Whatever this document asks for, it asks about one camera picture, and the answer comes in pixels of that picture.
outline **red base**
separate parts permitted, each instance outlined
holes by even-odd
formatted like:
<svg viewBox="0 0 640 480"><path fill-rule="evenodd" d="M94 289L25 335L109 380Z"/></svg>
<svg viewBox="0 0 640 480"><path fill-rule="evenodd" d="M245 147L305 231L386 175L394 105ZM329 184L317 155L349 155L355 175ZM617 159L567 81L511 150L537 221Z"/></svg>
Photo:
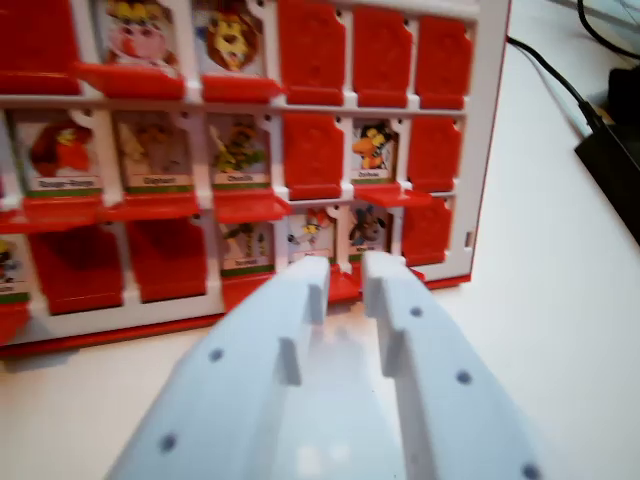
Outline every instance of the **red base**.
<svg viewBox="0 0 640 480"><path fill-rule="evenodd" d="M109 98L179 100L184 97L184 79L170 77L159 68L76 63L74 70L79 79Z"/></svg>
<svg viewBox="0 0 640 480"><path fill-rule="evenodd" d="M195 215L200 210L193 192L126 194L125 200L102 212L104 220L167 220Z"/></svg>
<svg viewBox="0 0 640 480"><path fill-rule="evenodd" d="M289 204L270 188L218 190L214 195L216 218L220 223L270 222L291 213Z"/></svg>
<svg viewBox="0 0 640 480"><path fill-rule="evenodd" d="M61 232L102 222L188 217L199 211L193 192L127 194L111 208L102 205L99 195L25 198L22 210L0 212L0 233Z"/></svg>
<svg viewBox="0 0 640 480"><path fill-rule="evenodd" d="M405 108L407 106L407 93L363 90L358 92L358 106Z"/></svg>
<svg viewBox="0 0 640 480"><path fill-rule="evenodd" d="M431 203L431 195L414 190L402 191L398 183L355 185L354 196L359 200L384 208L425 207Z"/></svg>
<svg viewBox="0 0 640 480"><path fill-rule="evenodd" d="M322 200L323 198L340 198L340 185L292 185L289 187L291 200Z"/></svg>
<svg viewBox="0 0 640 480"><path fill-rule="evenodd" d="M0 73L3 95L80 95L80 85L64 73Z"/></svg>
<svg viewBox="0 0 640 480"><path fill-rule="evenodd" d="M339 277L334 275L332 271L331 287L329 291L330 302L356 301L361 298L359 288L356 289L353 287L353 285L360 284L360 265L355 264L353 267L353 275L349 276L342 274ZM257 274L247 275L246 277L231 278L229 280L225 279L222 284L222 291L227 309L229 311L233 309L255 289L269 280L271 275L272 274ZM425 282L425 285L429 289L433 290L436 288L455 287L461 283L469 281L471 281L471 274ZM174 320L172 322L156 323L153 325L140 325L137 327L122 328L108 332L88 333L86 335L76 335L73 337L54 338L51 340L41 340L39 342L7 345L5 347L0 347L0 358L43 355L61 350L73 350L94 345L119 342L122 340L133 340L136 338L151 337L154 335L180 332L194 328L204 328L213 325L223 317L224 314L221 313L217 315L207 315L204 317Z"/></svg>
<svg viewBox="0 0 640 480"><path fill-rule="evenodd" d="M0 233L59 232L92 225L102 208L99 195L25 198L22 211L0 213Z"/></svg>
<svg viewBox="0 0 640 480"><path fill-rule="evenodd" d="M269 103L282 93L270 78L202 76L202 98L206 102Z"/></svg>
<svg viewBox="0 0 640 480"><path fill-rule="evenodd" d="M122 305L120 292L82 295L73 298L49 298L49 311L52 315L85 312L96 308L119 307L120 305Z"/></svg>

